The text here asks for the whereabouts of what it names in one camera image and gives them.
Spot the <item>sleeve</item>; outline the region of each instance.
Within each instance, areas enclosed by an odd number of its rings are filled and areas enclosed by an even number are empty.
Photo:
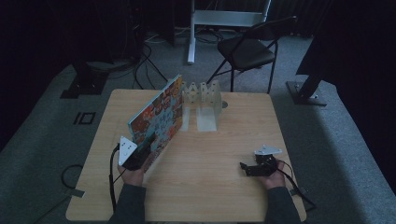
[[[109,224],[144,224],[146,189],[124,184],[117,202],[116,212]]]
[[[268,210],[264,224],[301,224],[294,202],[285,187],[268,190]]]

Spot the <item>hand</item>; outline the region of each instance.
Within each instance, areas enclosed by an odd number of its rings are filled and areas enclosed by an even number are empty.
[[[284,165],[285,163],[279,161],[277,163],[277,169],[283,170]],[[285,176],[279,171],[275,171],[270,176],[259,176],[258,179],[260,180],[260,182],[262,182],[266,189],[286,186]]]
[[[135,171],[130,171],[128,169],[125,169],[124,167],[119,165],[119,172],[121,175],[121,178],[125,184],[128,185],[134,185],[138,187],[142,187],[143,184],[143,177],[145,175],[145,172],[149,168],[149,165],[152,163],[153,159],[153,153],[148,155],[148,158],[146,161],[143,163],[142,167],[138,170]]]

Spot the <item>wire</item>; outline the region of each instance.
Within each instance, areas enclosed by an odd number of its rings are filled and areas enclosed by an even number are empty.
[[[71,198],[71,196],[67,196],[64,197],[60,202],[58,202],[57,204],[55,204],[55,206],[53,206],[48,212],[46,212],[43,216],[41,216],[40,218],[38,218],[34,224],[39,223],[39,221],[41,221],[41,219],[43,219],[44,217],[46,217],[49,213],[51,213],[53,210],[55,210],[56,208],[58,208],[62,203],[66,202],[67,199]]]
[[[289,176],[288,174],[286,174],[284,171],[276,168],[280,173],[282,173],[289,181],[290,183],[293,185],[294,190],[297,192],[297,194],[306,202],[308,202],[309,204],[312,205],[311,208],[309,209],[305,209],[306,212],[312,211],[314,209],[317,208],[317,206],[311,201],[309,200],[301,191],[300,189],[297,187],[296,183],[294,182],[294,180],[291,178],[291,176]]]
[[[119,75],[119,76],[117,76],[117,77],[109,77],[108,80],[114,80],[114,79],[119,79],[119,78],[122,78],[122,77],[126,77],[126,76],[128,76],[129,74],[131,74],[131,73],[133,73],[133,71],[127,71],[127,72],[125,72],[124,74]]]
[[[149,45],[147,45],[146,43],[144,43],[144,47],[146,47],[148,49],[148,54],[146,54],[143,50],[142,50],[142,55],[143,60],[136,66],[136,69],[134,70],[134,82],[132,83],[132,89],[134,88],[134,84],[137,83],[137,85],[140,87],[141,90],[143,90],[143,86],[140,84],[139,80],[138,80],[138,71],[140,69],[140,67],[142,66],[142,64],[145,64],[146,67],[146,77],[148,79],[149,84],[151,85],[151,87],[156,90],[155,86],[153,85],[153,83],[151,82],[150,78],[149,78],[149,70],[147,68],[147,61],[151,64],[151,66],[155,69],[155,71],[163,78],[163,80],[165,81],[165,84],[168,82],[168,79],[163,75],[163,73],[160,71],[160,69],[154,64],[154,62],[149,58],[149,56],[151,55],[152,49]]]
[[[122,173],[113,181],[113,184],[117,182],[117,180],[125,173],[126,168],[122,171]]]
[[[72,167],[79,167],[79,168],[82,169],[82,165],[79,165],[79,164],[69,165],[66,168],[64,168],[64,170],[62,171],[62,174],[61,174],[62,184],[64,184],[64,186],[67,187],[68,189],[75,189],[76,188],[76,186],[72,187],[72,186],[66,184],[66,182],[64,181],[64,174]]]
[[[150,44],[161,44],[161,43],[166,42],[166,40],[164,40],[164,39],[161,40],[161,41],[150,41],[151,39],[153,39],[153,38],[155,38],[157,36],[160,36],[160,35],[153,35],[153,36],[149,37],[148,39],[146,39],[144,42],[145,43],[150,43]]]
[[[290,171],[291,171],[291,178],[294,178],[293,169],[291,169],[291,166],[290,166],[290,165],[288,165],[285,161],[282,161],[282,160],[276,160],[276,161],[283,162],[284,164],[286,164],[287,166],[289,166],[289,169],[290,169]]]
[[[72,168],[72,167],[79,167],[79,168],[82,169],[82,165],[79,165],[79,164],[69,165],[69,166],[67,166],[66,168],[64,168],[64,169],[62,170],[62,174],[61,174],[62,184],[63,184],[65,187],[67,187],[68,189],[75,189],[75,188],[76,188],[76,186],[72,187],[72,186],[66,184],[66,182],[64,181],[64,175],[65,175],[65,173],[66,173],[70,168]],[[50,214],[53,210],[55,210],[56,208],[58,208],[62,203],[66,202],[67,199],[69,199],[69,198],[71,198],[71,196],[66,196],[66,197],[64,197],[60,202],[58,202],[57,204],[55,204],[54,206],[52,206],[51,209],[50,209],[49,211],[47,211],[44,215],[42,215],[41,217],[39,217],[39,218],[34,222],[34,224],[39,223],[44,217],[46,217],[46,216],[47,216],[48,214]]]
[[[110,198],[111,198],[111,203],[113,205],[113,212],[116,212],[116,195],[114,194],[114,181],[113,181],[113,159],[114,159],[114,154],[120,150],[120,143],[117,144],[117,146],[113,149],[113,152],[111,153],[110,156],[110,174],[108,175],[108,184],[110,186]]]
[[[120,64],[120,65],[116,65],[116,66],[109,67],[109,68],[96,67],[96,66],[91,65],[91,64],[89,64],[89,67],[91,68],[91,70],[93,72],[113,73],[113,72],[127,71],[127,70],[131,69],[135,64],[136,64],[136,60],[135,59],[130,59],[125,64]]]
[[[216,40],[209,40],[209,39],[202,38],[202,37],[199,37],[199,36],[196,36],[195,39],[196,39],[197,41],[202,42],[202,43],[205,43],[205,44],[217,44],[217,43],[219,43],[221,40],[224,39],[224,37],[222,36],[222,34],[221,34],[220,32],[214,32],[214,31],[211,31],[211,30],[208,30],[208,32],[209,32],[210,34],[212,34],[212,35],[216,38]]]

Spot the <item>black device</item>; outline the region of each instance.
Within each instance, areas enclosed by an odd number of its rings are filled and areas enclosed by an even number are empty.
[[[151,143],[155,140],[155,133],[147,137],[143,143],[132,153],[132,155],[125,161],[122,167],[135,171],[142,167],[149,154],[151,154]]]
[[[247,166],[240,162],[242,170],[245,170],[247,176],[270,176],[277,170],[275,157],[270,155],[255,155],[257,165]]]

